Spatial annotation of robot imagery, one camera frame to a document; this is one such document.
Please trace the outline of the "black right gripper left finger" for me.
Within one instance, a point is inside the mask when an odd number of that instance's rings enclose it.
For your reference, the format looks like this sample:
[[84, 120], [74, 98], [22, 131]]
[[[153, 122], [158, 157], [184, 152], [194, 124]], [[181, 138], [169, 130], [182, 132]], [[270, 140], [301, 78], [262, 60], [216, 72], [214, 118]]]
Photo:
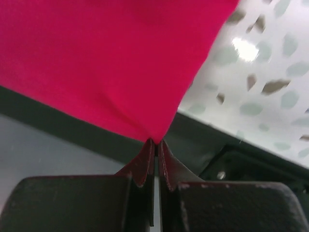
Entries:
[[3, 232], [147, 232], [154, 224], [155, 144], [113, 175], [21, 180], [0, 215]]

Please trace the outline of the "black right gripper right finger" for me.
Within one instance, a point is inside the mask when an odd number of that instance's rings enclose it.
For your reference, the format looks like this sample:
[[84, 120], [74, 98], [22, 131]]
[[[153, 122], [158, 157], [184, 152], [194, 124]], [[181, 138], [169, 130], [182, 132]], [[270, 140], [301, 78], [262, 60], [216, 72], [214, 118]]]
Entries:
[[279, 182], [204, 181], [158, 146], [161, 231], [306, 232], [297, 196]]

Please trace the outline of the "pink t shirt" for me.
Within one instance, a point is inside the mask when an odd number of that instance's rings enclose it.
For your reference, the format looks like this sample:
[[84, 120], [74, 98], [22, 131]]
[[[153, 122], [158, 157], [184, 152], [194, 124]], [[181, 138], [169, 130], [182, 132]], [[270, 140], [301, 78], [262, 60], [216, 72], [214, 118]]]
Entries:
[[0, 84], [160, 142], [236, 0], [3, 0]]

